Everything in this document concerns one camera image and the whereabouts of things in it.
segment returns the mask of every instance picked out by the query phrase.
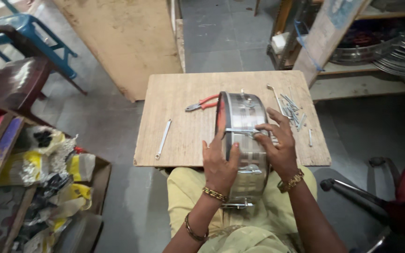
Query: drum shell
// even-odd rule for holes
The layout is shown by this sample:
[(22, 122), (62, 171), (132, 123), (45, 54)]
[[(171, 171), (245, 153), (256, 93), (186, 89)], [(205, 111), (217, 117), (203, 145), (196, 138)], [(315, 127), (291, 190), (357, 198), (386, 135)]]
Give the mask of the drum shell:
[[(225, 127), (219, 123), (219, 115), (225, 112)], [(222, 91), (218, 98), (215, 132), (225, 128), (255, 129), (258, 124), (268, 123), (265, 107), (261, 100), (252, 94), (236, 94)], [(239, 142), (239, 171), (229, 194), (228, 204), (256, 204), (265, 189), (270, 166), (265, 149), (250, 135), (226, 132), (222, 150), (229, 160), (229, 153), (234, 142)]]

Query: gold bangle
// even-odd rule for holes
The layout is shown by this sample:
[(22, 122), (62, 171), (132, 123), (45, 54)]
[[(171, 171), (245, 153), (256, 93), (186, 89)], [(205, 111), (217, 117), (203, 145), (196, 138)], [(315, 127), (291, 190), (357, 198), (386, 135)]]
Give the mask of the gold bangle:
[(295, 187), (302, 180), (303, 176), (304, 176), (304, 173), (302, 172), (302, 170), (298, 169), (298, 174), (296, 174), (287, 183), (284, 184), (284, 181), (281, 180), (278, 183), (278, 188), (281, 191), (281, 193), (288, 192), (291, 188)]
[(187, 216), (185, 216), (185, 227), (187, 228), (188, 234), (198, 242), (205, 241), (207, 239), (207, 237), (209, 236), (209, 229), (207, 229), (207, 233), (204, 236), (199, 236), (199, 235), (195, 234), (192, 231), (192, 229), (190, 228), (190, 224), (188, 223), (188, 215), (189, 214), (190, 213), (188, 213)]
[(218, 192), (216, 192), (216, 191), (214, 191), (214, 190), (211, 190), (211, 189), (209, 189), (209, 188), (207, 188), (207, 187), (204, 187), (203, 189), (202, 189), (202, 191), (204, 192), (204, 193), (206, 193), (206, 194), (209, 194), (211, 197), (213, 197), (213, 198), (216, 198), (216, 199), (218, 199), (218, 200), (221, 200), (222, 202), (224, 202), (224, 203), (226, 203), (227, 201), (228, 201), (228, 197), (226, 197), (226, 196), (224, 196), (224, 195), (222, 195), (221, 193), (218, 193)]

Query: plywood table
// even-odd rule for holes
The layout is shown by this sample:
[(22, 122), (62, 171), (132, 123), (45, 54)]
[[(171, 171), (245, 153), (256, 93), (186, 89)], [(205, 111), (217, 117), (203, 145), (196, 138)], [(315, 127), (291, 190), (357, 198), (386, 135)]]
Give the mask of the plywood table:
[[(140, 123), (134, 165), (153, 167), (201, 167), (203, 164), (202, 140), (211, 142), (215, 134), (216, 108), (185, 112), (185, 107), (197, 103), (220, 91), (257, 95), (265, 107), (279, 111), (270, 84), (277, 94), (292, 95), (295, 103), (303, 107), (307, 119), (297, 132), (292, 126), (296, 141), (298, 164), (305, 166), (329, 166), (331, 157), (321, 131), (318, 116), (307, 88), (306, 80), (300, 71), (261, 71), (198, 74), (161, 74), (149, 77), (143, 116)], [(168, 119), (172, 119), (161, 157), (154, 156)], [(309, 129), (312, 129), (313, 147), (309, 147)]]

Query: chair wheel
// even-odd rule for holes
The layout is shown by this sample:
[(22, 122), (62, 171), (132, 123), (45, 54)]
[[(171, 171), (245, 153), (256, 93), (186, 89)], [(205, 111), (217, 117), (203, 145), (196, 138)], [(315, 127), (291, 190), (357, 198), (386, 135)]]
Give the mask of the chair wheel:
[(320, 182), (319, 186), (323, 191), (329, 191), (334, 186), (334, 183), (331, 181), (332, 179), (325, 179)]
[(368, 160), (368, 162), (371, 167), (375, 168), (381, 166), (382, 164), (385, 164), (385, 159), (382, 157), (372, 157)]

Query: pliers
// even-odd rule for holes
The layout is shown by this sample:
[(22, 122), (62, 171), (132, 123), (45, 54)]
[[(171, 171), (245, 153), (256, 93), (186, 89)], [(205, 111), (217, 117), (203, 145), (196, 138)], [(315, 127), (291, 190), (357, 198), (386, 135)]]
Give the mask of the pliers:
[(207, 101), (209, 101), (211, 99), (217, 98), (217, 97), (218, 97), (218, 94), (211, 95), (210, 97), (207, 97), (207, 98), (205, 98), (203, 100), (200, 100), (199, 103), (187, 106), (187, 108), (185, 108), (185, 111), (186, 112), (191, 112), (191, 111), (194, 111), (194, 110), (199, 109), (199, 108), (204, 110), (204, 109), (206, 109), (208, 107), (217, 106), (218, 101), (214, 102), (214, 103), (210, 103), (210, 104), (203, 104), (203, 103), (205, 103), (205, 102), (207, 102)]

